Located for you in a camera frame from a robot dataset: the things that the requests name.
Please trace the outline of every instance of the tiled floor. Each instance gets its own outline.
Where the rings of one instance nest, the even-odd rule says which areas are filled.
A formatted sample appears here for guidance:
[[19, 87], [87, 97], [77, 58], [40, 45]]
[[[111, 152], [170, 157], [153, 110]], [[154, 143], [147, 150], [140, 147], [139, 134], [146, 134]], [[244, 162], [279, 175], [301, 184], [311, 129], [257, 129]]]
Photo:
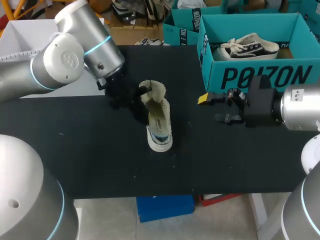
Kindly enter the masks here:
[[82, 208], [78, 240], [256, 240], [256, 225], [247, 195], [193, 214], [140, 223], [136, 198], [76, 200]]

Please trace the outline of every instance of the metal cylinder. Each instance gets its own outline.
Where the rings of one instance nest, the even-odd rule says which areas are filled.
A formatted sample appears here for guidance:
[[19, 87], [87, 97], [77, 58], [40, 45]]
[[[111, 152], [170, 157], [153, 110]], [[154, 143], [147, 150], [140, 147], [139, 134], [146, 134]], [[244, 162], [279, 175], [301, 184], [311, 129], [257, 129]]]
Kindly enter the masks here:
[[0, 62], [0, 103], [30, 94], [51, 92], [35, 82], [30, 59]]
[[72, 34], [84, 49], [84, 61], [96, 78], [117, 72], [125, 58], [85, 0], [77, 0], [55, 17], [59, 32]]
[[286, 200], [281, 227], [286, 240], [318, 240], [320, 238], [320, 164]]
[[60, 34], [38, 54], [16, 55], [0, 61], [0, 103], [52, 92], [84, 71], [84, 50], [71, 34]]
[[22, 140], [0, 135], [0, 240], [75, 240], [72, 201]]
[[289, 130], [318, 131], [320, 84], [291, 85], [281, 99], [281, 116]]

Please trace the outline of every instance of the black table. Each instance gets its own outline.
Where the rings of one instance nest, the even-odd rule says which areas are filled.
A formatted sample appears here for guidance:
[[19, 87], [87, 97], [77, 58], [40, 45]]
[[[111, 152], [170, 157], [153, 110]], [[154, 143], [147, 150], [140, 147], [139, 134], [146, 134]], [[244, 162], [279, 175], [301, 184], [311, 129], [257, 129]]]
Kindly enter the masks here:
[[173, 146], [149, 148], [146, 127], [105, 96], [19, 99], [0, 105], [0, 134], [29, 143], [75, 199], [290, 192], [304, 178], [301, 151], [315, 133], [213, 121], [224, 105], [205, 93], [194, 46], [122, 46], [133, 81], [167, 88]]

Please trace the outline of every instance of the shoe sole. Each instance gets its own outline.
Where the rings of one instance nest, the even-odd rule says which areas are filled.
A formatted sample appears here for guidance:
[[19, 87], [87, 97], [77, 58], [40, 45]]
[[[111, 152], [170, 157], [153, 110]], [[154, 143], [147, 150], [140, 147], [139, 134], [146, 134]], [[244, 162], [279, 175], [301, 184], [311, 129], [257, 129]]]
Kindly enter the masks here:
[[231, 57], [225, 57], [218, 53], [217, 50], [215, 50], [212, 54], [213, 59], [215, 61], [255, 61], [255, 60], [269, 60], [269, 59], [276, 59], [278, 56], [278, 52], [275, 54], [270, 55], [263, 55], [263, 56], [253, 56], [248, 58], [231, 58]]
[[170, 138], [170, 141], [167, 144], [160, 145], [160, 144], [156, 144], [152, 140], [151, 133], [148, 129], [148, 126], [146, 126], [146, 134], [147, 134], [148, 144], [153, 151], [158, 152], [158, 153], [163, 153], [163, 152], [168, 151], [172, 147], [172, 144], [173, 144], [172, 136]]

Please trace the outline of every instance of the black and white sneaker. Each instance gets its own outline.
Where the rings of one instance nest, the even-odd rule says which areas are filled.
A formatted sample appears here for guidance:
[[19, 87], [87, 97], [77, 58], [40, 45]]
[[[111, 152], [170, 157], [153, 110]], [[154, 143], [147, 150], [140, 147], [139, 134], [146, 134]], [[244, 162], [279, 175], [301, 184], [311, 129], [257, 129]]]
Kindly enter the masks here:
[[256, 33], [251, 33], [238, 40], [234, 38], [223, 43], [214, 51], [215, 61], [244, 61], [276, 59], [279, 45], [275, 42], [266, 41]]

